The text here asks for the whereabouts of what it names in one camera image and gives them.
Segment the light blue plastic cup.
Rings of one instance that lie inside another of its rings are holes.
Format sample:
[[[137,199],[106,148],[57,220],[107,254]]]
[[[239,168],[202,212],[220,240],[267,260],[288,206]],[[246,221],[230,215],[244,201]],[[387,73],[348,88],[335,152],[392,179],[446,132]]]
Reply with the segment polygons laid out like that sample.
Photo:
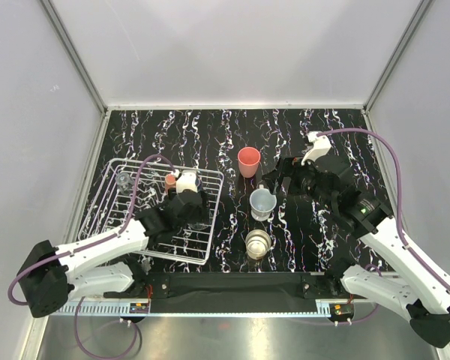
[[[252,218],[256,221],[266,221],[277,205],[277,197],[261,184],[251,193],[249,202]]]

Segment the salmon ceramic mug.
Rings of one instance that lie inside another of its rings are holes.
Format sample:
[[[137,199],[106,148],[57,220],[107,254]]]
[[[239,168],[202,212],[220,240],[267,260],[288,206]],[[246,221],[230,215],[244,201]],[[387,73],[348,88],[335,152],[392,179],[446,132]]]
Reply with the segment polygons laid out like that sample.
[[[176,177],[173,173],[169,173],[164,178],[164,190],[166,195],[170,195],[176,190]]]

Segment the pink plastic cup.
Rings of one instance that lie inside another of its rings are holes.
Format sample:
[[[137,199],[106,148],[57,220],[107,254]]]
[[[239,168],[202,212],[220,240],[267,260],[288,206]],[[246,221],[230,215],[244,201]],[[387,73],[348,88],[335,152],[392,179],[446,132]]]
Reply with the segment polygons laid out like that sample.
[[[248,179],[253,177],[260,165],[261,154],[254,147],[244,147],[238,152],[238,168],[241,175]]]

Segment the steel metal cup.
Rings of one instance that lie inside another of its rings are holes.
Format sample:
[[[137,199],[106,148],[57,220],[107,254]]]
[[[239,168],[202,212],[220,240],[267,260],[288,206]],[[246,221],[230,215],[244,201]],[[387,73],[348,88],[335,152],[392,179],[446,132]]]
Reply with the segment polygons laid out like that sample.
[[[247,255],[253,260],[262,259],[270,250],[272,240],[267,232],[261,229],[250,231],[245,238]]]

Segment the small clear faceted glass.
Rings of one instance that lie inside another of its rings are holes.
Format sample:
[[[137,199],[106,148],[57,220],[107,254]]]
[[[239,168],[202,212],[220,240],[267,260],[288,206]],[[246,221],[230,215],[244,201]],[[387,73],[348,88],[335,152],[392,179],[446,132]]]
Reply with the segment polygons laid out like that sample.
[[[115,181],[120,194],[129,195],[133,191],[134,180],[128,172],[120,172]]]

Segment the clear glass tumbler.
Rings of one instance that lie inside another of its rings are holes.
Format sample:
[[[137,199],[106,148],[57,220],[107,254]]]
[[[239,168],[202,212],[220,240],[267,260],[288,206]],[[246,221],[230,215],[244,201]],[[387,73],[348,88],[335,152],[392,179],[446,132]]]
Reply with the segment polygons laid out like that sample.
[[[210,227],[210,223],[208,220],[202,220],[196,223],[190,223],[188,227],[194,231],[202,231]]]

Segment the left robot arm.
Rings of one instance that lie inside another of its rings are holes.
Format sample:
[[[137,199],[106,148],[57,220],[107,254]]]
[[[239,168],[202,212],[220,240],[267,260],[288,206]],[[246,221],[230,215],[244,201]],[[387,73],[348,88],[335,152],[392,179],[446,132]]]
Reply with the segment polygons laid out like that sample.
[[[98,236],[63,248],[52,246],[48,240],[39,242],[17,274],[25,305],[33,317],[45,317],[65,304],[72,280],[84,271],[157,243],[169,244],[188,224],[208,219],[209,197],[205,191],[170,191],[163,202]]]

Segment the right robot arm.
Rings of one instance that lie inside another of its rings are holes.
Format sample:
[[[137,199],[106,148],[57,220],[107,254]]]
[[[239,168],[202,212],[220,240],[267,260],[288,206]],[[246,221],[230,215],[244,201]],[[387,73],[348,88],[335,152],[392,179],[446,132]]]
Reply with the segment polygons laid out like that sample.
[[[450,343],[450,275],[406,233],[397,229],[392,210],[356,187],[353,171],[335,155],[317,160],[281,158],[262,180],[277,193],[285,178],[290,196],[308,196],[331,212],[338,226],[376,251],[404,284],[340,261],[327,272],[325,291],[334,298],[362,296],[404,318],[436,348]]]

